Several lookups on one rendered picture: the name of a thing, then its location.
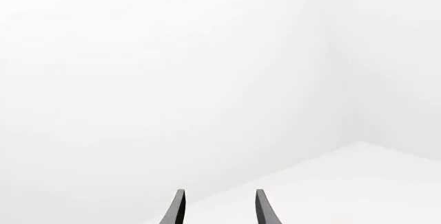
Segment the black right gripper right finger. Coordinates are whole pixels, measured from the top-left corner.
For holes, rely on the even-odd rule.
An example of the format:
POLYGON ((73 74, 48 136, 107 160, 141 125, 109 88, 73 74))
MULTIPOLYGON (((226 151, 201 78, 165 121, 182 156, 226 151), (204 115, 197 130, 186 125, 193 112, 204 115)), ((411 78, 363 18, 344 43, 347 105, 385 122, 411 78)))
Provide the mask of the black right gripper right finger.
POLYGON ((255 209, 258 224, 282 224, 262 189, 256 190, 255 209))

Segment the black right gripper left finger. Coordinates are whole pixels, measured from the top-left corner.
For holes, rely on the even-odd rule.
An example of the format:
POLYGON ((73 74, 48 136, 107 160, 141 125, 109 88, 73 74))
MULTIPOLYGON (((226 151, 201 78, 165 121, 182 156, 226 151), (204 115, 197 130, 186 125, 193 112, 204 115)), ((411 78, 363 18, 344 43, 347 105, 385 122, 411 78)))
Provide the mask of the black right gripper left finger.
POLYGON ((185 190, 176 191, 175 197, 159 224, 183 224, 185 218, 185 190))

